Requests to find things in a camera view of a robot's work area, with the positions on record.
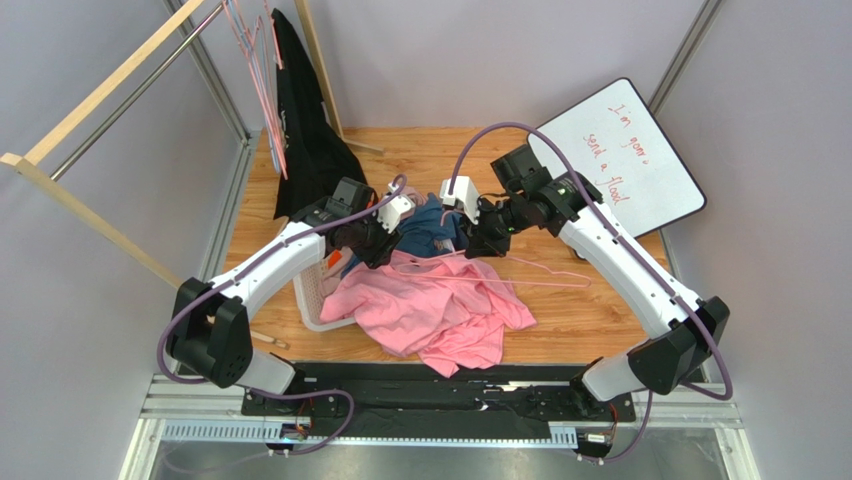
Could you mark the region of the pink t-shirt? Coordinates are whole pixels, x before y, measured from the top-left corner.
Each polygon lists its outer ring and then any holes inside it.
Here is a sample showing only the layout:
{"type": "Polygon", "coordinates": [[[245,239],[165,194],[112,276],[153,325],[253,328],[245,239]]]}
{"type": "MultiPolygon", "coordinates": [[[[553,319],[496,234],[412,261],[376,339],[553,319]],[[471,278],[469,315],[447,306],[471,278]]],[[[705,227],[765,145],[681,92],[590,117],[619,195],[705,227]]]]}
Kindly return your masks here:
{"type": "Polygon", "coordinates": [[[506,330],[536,326],[530,309],[495,269],[460,255],[393,254],[377,269],[346,274],[324,301],[323,324],[352,318],[385,352],[419,359],[449,378],[503,359],[506,330]]]}

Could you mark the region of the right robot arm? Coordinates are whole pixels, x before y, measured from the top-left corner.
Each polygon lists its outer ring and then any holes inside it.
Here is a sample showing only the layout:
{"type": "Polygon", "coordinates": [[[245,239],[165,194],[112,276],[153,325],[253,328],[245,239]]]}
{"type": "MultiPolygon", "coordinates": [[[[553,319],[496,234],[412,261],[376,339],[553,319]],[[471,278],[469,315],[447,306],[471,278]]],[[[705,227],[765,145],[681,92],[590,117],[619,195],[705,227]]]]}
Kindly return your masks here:
{"type": "Polygon", "coordinates": [[[442,186],[447,207],[462,209],[466,255],[503,257],[512,236],[536,227],[582,258],[624,299],[640,321],[644,341],[590,363],[572,387],[579,408],[647,389],[667,395],[718,351],[730,316],[717,296],[702,298],[667,272],[615,218],[600,192],[578,173],[552,176],[522,145],[493,161],[503,193],[490,201],[468,177],[442,186]]]}

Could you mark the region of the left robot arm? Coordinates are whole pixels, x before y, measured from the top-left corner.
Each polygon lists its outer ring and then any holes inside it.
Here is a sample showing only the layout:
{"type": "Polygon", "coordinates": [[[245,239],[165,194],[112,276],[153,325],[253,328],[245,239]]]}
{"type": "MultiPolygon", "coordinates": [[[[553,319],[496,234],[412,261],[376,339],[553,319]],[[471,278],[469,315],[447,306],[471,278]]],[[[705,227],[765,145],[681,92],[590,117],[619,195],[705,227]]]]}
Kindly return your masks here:
{"type": "Polygon", "coordinates": [[[251,320],[273,295],[334,250],[351,250],[371,269],[388,264],[401,239],[396,230],[401,216],[412,207],[403,196],[406,184],[406,176],[397,175],[389,193],[377,199],[365,184],[344,178],[334,195],[300,211],[247,261],[210,281],[187,279],[158,340],[161,372],[184,384],[210,382],[270,398],[286,395],[296,369],[254,347],[251,320]],[[190,368],[195,378],[173,373],[168,358],[190,368]]]}

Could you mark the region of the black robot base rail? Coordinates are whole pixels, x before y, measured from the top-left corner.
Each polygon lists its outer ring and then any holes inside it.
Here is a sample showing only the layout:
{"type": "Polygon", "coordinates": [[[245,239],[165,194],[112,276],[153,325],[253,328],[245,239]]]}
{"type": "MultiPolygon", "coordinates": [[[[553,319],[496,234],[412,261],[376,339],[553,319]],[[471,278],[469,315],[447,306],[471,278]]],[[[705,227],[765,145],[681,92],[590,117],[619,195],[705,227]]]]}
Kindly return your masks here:
{"type": "Polygon", "coordinates": [[[553,422],[588,422],[608,429],[632,423],[632,400],[621,395],[595,412],[573,405],[575,365],[498,365],[461,369],[445,378],[424,364],[299,362],[289,394],[271,400],[247,393],[246,416],[289,416],[326,435],[342,422],[347,437],[435,440],[544,440],[553,422]]]}

